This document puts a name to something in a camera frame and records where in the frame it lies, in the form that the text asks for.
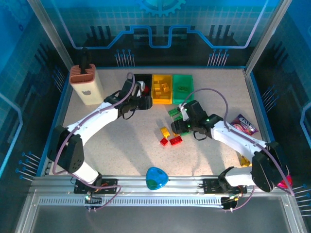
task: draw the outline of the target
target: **beige knife block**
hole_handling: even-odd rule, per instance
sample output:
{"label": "beige knife block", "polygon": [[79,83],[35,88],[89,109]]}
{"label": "beige knife block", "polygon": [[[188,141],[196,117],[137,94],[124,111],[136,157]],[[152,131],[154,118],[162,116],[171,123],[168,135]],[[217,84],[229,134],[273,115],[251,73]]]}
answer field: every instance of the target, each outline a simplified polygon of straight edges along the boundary
{"label": "beige knife block", "polygon": [[104,100],[104,90],[96,67],[94,64],[90,66],[90,69],[86,69],[86,74],[81,74],[79,66],[70,69],[70,85],[85,105],[99,104]]}

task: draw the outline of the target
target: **purple snack bag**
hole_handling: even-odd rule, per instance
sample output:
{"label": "purple snack bag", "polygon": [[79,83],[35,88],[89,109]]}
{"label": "purple snack bag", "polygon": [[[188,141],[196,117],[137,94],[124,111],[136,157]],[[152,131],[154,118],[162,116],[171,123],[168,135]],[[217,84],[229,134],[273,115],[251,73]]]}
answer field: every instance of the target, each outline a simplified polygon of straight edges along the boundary
{"label": "purple snack bag", "polygon": [[234,128],[242,131],[245,134],[253,135],[258,132],[258,130],[252,125],[242,114],[239,114],[232,122],[231,125]]}

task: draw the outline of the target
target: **plastic bin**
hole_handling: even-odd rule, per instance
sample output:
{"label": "plastic bin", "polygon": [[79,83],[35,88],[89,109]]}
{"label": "plastic bin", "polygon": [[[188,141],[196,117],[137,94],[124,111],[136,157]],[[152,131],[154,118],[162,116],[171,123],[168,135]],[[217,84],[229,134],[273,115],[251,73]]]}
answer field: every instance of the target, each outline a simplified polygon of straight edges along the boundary
{"label": "plastic bin", "polygon": [[[192,75],[173,75],[173,104],[181,104],[192,91],[194,91]],[[192,100],[193,95],[187,100],[187,103]]]}
{"label": "plastic bin", "polygon": [[96,67],[93,64],[90,66],[90,69],[86,69],[86,74],[81,74],[79,66],[70,69],[69,82],[85,105],[99,104],[104,100],[104,91]]}
{"label": "plastic bin", "polygon": [[153,104],[172,104],[173,82],[170,74],[152,75],[151,97]]}
{"label": "plastic bin", "polygon": [[152,74],[134,74],[136,81],[143,81],[146,85],[145,87],[145,95],[151,95],[151,88],[152,88]]}

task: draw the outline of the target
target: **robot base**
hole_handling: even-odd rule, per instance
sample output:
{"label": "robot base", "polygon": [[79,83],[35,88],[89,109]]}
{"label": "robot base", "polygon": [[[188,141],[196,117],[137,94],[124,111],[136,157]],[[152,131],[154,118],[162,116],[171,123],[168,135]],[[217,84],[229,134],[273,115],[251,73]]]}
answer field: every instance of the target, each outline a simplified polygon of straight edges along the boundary
{"label": "robot base", "polygon": [[[204,194],[221,194],[221,193],[229,193],[229,194],[239,194],[241,190],[238,187],[232,187],[232,189],[224,190],[219,185],[219,179],[203,179],[203,188]],[[242,187],[243,194],[247,193],[247,188]]]}
{"label": "robot base", "polygon": [[[117,184],[118,184],[117,179],[102,179],[101,181],[101,185],[105,185],[105,186],[111,186],[111,185],[117,185]],[[118,189],[117,187],[109,188],[109,189],[101,189],[95,194],[115,194],[117,192],[117,189]],[[75,184],[74,191],[73,191],[75,194],[87,194],[88,191],[90,191],[90,188],[88,186],[76,180],[76,184]]]}

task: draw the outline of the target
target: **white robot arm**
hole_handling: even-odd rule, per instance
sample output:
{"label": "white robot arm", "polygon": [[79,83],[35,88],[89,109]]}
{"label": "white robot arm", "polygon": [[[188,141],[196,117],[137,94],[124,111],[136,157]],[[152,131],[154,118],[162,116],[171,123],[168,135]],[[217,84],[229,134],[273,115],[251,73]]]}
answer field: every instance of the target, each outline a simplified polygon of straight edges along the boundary
{"label": "white robot arm", "polygon": [[[145,83],[138,81],[135,83],[132,93],[124,102],[113,108],[109,108],[108,110],[100,112],[100,110],[107,109],[126,96],[126,94],[130,91],[131,86],[132,80],[128,79],[125,82],[122,90],[115,92],[111,96],[107,97],[96,110],[83,119],[67,126],[66,128],[57,126],[53,130],[48,158],[52,161],[55,161],[61,144],[70,134],[70,132],[74,131],[61,153],[58,165],[60,165],[68,173],[73,174],[78,179],[94,186],[98,186],[98,184],[100,186],[101,174],[86,163],[83,146],[95,133],[97,133],[101,128],[110,122],[115,121],[119,117],[129,119],[125,118],[124,114],[132,112],[133,115],[135,110],[145,110],[152,107],[151,96],[144,95],[143,93],[145,89]],[[81,122],[87,118],[88,120],[81,125]]]}
{"label": "white robot arm", "polygon": [[256,185],[265,192],[271,192],[283,180],[274,163],[261,148],[272,154],[285,175],[289,174],[283,151],[277,142],[267,143],[255,139],[215,114],[208,116],[196,100],[180,106],[180,111],[183,119],[172,123],[174,133],[193,131],[196,139],[197,133],[203,134],[205,137],[198,140],[209,137],[223,142],[252,162],[252,167],[229,167],[219,175],[215,185],[219,185],[223,192],[230,192],[240,185]]}

